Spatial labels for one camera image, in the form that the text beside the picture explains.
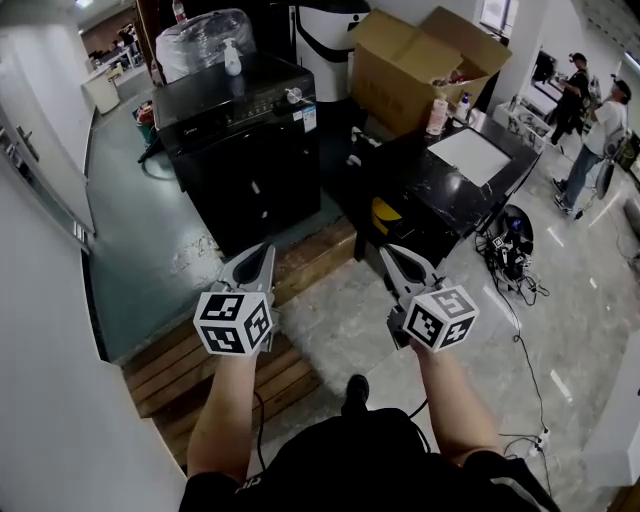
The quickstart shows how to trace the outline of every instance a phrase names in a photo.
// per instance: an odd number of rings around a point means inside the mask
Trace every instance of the green floor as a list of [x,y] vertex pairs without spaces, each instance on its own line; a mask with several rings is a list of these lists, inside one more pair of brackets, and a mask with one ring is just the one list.
[[[94,126],[88,164],[89,203],[96,226],[89,270],[97,329],[107,359],[124,362],[183,320],[220,270],[215,242],[166,155],[136,161],[144,141],[131,112],[151,98],[150,82]],[[283,248],[335,221],[326,195],[313,217],[273,241]]]

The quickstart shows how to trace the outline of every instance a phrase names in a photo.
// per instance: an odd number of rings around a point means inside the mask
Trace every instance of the white board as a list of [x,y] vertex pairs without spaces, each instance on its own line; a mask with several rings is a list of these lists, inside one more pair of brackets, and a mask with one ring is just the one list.
[[429,148],[434,155],[458,168],[477,187],[498,174],[511,158],[475,130],[467,129]]

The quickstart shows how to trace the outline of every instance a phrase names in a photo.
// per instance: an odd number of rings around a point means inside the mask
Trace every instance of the black cap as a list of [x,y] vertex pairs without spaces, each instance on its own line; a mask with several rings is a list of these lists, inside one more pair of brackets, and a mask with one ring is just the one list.
[[582,62],[587,62],[587,58],[584,56],[583,53],[574,53],[573,55],[571,55],[571,61],[575,62],[576,60],[581,60]]
[[614,80],[613,83],[616,84],[616,87],[627,97],[627,103],[631,101],[631,88],[627,85],[627,82],[624,80]]

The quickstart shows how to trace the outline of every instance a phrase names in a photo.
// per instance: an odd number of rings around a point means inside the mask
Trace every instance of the sneaker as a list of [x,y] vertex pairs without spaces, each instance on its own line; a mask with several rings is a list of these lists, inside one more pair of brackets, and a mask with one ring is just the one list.
[[347,401],[367,403],[369,399],[369,381],[364,375],[353,375],[347,384]]
[[564,213],[565,215],[571,215],[571,208],[569,208],[565,203],[564,203],[564,197],[561,195],[557,195],[553,197],[553,202],[556,203],[556,206],[558,208],[560,208],[560,210],[562,211],[562,213]]
[[567,180],[557,180],[555,178],[551,178],[551,183],[556,187],[558,192],[564,194],[567,191]]

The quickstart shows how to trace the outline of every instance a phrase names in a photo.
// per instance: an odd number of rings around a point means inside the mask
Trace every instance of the white t-shirt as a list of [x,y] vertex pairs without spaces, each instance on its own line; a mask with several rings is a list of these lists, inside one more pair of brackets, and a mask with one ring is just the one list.
[[624,136],[627,129],[627,107],[616,101],[607,101],[596,110],[598,122],[593,125],[584,141],[592,153],[604,156],[604,144],[614,133]]

